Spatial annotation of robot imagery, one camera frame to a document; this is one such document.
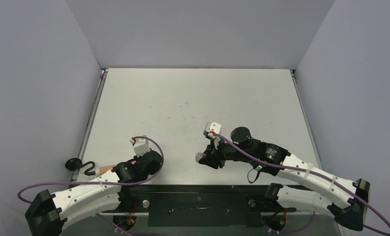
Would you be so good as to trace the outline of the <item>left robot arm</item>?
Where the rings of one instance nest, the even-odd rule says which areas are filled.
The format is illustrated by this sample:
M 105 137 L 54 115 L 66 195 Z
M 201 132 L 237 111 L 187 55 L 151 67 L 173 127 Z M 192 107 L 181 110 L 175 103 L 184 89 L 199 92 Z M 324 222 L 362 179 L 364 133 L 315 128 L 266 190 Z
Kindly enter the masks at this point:
M 124 193 L 153 178 L 164 162 L 161 152 L 150 150 L 120 162 L 104 174 L 86 182 L 74 182 L 72 188 L 53 192 L 43 190 L 30 203 L 25 218 L 33 236 L 59 236 L 63 230 L 90 216 L 119 209 L 128 211 L 133 198 Z

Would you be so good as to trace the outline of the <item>clear nail polish bottle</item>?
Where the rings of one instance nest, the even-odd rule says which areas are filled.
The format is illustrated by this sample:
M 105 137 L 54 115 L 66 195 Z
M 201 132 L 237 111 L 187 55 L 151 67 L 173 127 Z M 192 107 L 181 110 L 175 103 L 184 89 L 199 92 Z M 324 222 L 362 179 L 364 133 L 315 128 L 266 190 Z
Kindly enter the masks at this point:
M 198 163 L 202 158 L 204 158 L 204 154 L 202 152 L 198 152 L 195 154 L 195 160 Z

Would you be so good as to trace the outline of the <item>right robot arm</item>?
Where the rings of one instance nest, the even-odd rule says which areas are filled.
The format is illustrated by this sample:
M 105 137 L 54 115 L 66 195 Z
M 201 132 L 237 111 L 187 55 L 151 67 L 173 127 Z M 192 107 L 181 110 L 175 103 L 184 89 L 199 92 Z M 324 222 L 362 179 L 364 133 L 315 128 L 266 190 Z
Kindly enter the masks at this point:
M 254 139 L 246 127 L 235 128 L 231 141 L 220 135 L 220 129 L 206 128 L 204 135 L 210 144 L 195 155 L 197 163 L 221 169 L 226 161 L 245 162 L 258 175 L 266 173 L 306 187 L 299 190 L 272 183 L 263 197 L 268 209 L 306 209 L 327 215 L 350 230 L 363 230 L 370 196 L 368 181 L 344 179 L 325 172 L 285 148 Z

